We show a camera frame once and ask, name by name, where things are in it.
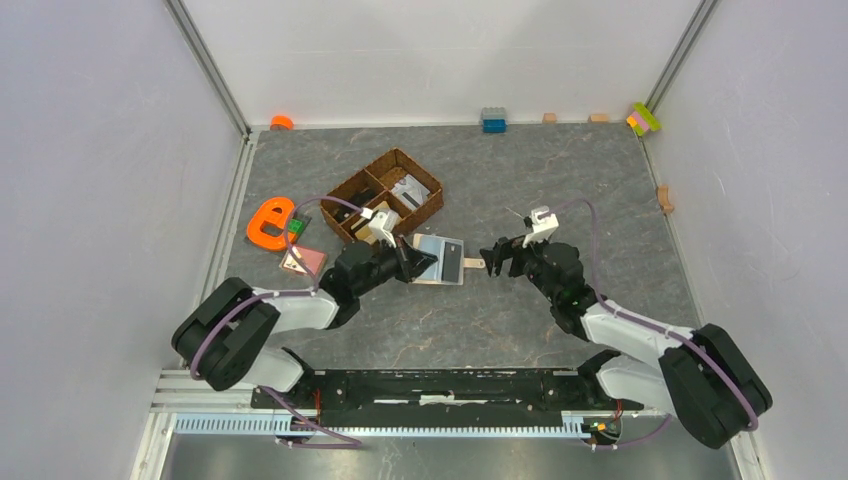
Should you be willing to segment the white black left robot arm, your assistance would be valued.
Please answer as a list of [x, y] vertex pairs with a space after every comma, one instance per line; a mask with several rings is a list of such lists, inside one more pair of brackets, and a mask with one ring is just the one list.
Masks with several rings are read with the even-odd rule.
[[191, 376], [215, 391], [253, 383], [302, 407], [313, 397], [314, 381], [305, 374], [308, 365], [278, 344], [279, 335], [339, 328], [359, 312], [364, 294], [390, 280], [410, 283], [437, 261], [399, 237], [346, 245], [316, 290], [268, 290], [230, 277], [177, 327], [171, 346]]

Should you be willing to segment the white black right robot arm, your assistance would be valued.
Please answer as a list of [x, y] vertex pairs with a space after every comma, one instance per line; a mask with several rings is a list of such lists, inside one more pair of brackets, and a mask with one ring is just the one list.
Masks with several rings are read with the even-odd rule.
[[669, 325], [596, 292], [576, 247], [502, 237], [480, 252], [487, 273], [524, 277], [549, 301], [556, 325], [605, 351], [584, 362], [580, 400], [602, 408], [632, 400], [677, 419], [701, 444], [718, 449], [753, 431], [774, 405], [771, 392], [723, 328]]

